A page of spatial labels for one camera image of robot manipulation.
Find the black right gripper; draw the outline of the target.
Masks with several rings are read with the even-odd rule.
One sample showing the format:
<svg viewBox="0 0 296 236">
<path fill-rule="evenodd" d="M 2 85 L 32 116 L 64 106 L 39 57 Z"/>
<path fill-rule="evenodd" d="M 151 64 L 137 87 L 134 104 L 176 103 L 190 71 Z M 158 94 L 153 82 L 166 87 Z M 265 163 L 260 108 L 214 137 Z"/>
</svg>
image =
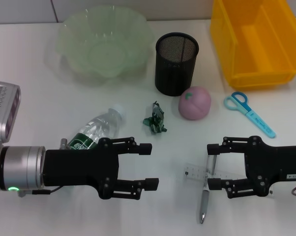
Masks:
<svg viewBox="0 0 296 236">
<path fill-rule="evenodd" d="M 207 153 L 244 153 L 246 179 L 207 179 L 210 190 L 225 189 L 229 199 L 265 197 L 273 184 L 296 181 L 296 146 L 269 146 L 259 136 L 224 137 L 221 145 L 208 144 Z"/>
</svg>

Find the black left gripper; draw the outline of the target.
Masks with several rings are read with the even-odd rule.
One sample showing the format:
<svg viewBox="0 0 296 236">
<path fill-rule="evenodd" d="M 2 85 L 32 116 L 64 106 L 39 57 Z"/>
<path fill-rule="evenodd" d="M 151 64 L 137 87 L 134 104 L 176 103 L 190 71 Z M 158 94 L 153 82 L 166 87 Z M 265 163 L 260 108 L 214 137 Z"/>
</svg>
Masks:
<svg viewBox="0 0 296 236">
<path fill-rule="evenodd" d="M 135 142 L 134 137 L 101 138 L 92 149 L 49 149 L 45 153 L 45 186 L 80 186 L 95 188 L 101 199 L 139 200 L 141 193 L 156 191 L 159 178 L 117 180 L 118 155 L 151 155 L 152 144 Z"/>
</svg>

